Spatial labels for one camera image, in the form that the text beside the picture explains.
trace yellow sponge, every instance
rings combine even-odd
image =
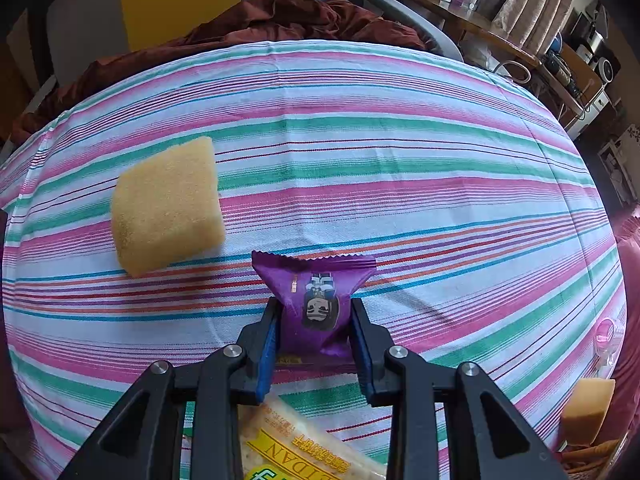
[[[125,171],[111,199],[111,233],[133,277],[221,244],[213,143],[199,137]]]
[[[570,446],[590,446],[607,415],[616,381],[580,379],[560,415],[560,426]]]

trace brown blanket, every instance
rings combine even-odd
[[[207,50],[283,40],[362,41],[440,54],[433,38],[419,38],[412,28],[384,20],[349,0],[243,0],[183,38],[94,61],[75,83],[53,92],[34,113],[17,118],[11,139],[22,144],[64,110],[143,70]]]

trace plastic container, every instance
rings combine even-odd
[[[624,333],[624,327],[615,319],[606,317],[598,323],[593,343],[596,355],[600,358],[600,366],[613,364],[613,357],[622,345]]]

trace beige curtain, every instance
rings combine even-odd
[[[530,54],[544,54],[571,11],[573,0],[507,0],[494,25]]]

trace striped tablecloth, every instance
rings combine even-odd
[[[116,179],[198,136],[215,145],[226,243],[130,279],[110,232]],[[201,360],[260,317],[254,249],[373,254],[357,293],[372,320],[429,361],[480,363],[549,445],[572,385],[595,374],[594,323],[625,321],[607,216],[558,122],[507,80],[429,54],[284,41],[178,60],[64,113],[0,182],[4,316],[33,423],[10,444],[43,479],[150,362]],[[275,379],[386,461],[390,410],[355,376]]]

